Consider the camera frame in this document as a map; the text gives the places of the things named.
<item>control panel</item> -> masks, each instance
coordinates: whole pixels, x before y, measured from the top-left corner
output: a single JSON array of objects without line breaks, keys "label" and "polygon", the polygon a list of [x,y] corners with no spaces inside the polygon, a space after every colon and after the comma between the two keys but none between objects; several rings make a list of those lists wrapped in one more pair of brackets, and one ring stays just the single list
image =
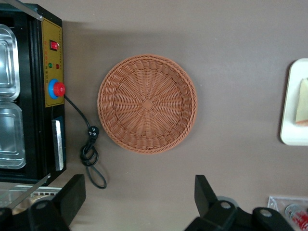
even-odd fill
[{"label": "control panel", "polygon": [[51,21],[42,22],[45,107],[64,103],[62,28]]}]

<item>red button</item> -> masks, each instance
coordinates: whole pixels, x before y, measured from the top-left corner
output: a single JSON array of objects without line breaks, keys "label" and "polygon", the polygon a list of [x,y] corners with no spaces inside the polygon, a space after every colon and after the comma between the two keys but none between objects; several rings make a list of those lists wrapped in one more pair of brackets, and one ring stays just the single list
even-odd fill
[{"label": "red button", "polygon": [[65,94],[64,84],[61,82],[56,82],[53,86],[53,93],[58,97],[64,96]]},{"label": "red button", "polygon": [[50,49],[57,51],[58,50],[58,43],[55,41],[50,41]]}]

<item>stainless steel tray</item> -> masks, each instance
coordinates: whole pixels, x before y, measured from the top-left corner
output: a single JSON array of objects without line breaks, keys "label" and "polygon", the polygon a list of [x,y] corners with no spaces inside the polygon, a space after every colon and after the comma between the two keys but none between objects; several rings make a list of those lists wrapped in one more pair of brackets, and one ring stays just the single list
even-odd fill
[{"label": "stainless steel tray", "polygon": [[0,168],[20,169],[26,164],[22,110],[0,101]]},{"label": "stainless steel tray", "polygon": [[14,101],[20,93],[17,40],[0,24],[0,101]]}]

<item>power cord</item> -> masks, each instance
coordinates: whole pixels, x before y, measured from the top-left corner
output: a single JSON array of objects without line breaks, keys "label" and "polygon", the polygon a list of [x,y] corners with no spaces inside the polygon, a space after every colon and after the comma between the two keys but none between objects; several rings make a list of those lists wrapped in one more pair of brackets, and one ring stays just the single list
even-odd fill
[{"label": "power cord", "polygon": [[[96,142],[96,139],[97,139],[100,131],[96,126],[90,126],[90,123],[88,122],[85,115],[80,111],[80,109],[66,95],[64,95],[64,98],[76,109],[76,111],[78,111],[78,113],[81,115],[81,117],[84,119],[84,121],[86,122],[86,124],[88,126],[88,136],[89,137],[88,137],[88,141],[87,141],[86,145],[84,145],[81,148],[81,152],[80,152],[81,162],[86,167],[87,175],[88,175],[90,181],[92,182],[92,184],[99,189],[105,189],[107,187],[106,179],[102,175],[102,173],[100,173],[99,170],[97,170],[94,167],[94,165],[97,163],[98,157],[99,157],[98,152],[94,147],[94,144]],[[89,168],[91,168],[103,180],[103,182],[104,182],[103,186],[98,185],[93,180],[92,175],[90,174]]]}]

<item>round wicker basket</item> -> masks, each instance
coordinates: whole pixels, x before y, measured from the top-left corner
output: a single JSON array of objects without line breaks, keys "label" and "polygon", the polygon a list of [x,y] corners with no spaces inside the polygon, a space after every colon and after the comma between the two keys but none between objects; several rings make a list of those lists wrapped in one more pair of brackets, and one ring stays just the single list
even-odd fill
[{"label": "round wicker basket", "polygon": [[118,63],[103,80],[98,113],[109,137],[121,147],[156,154],[179,144],[197,113],[195,87],[174,61],[152,54]]}]

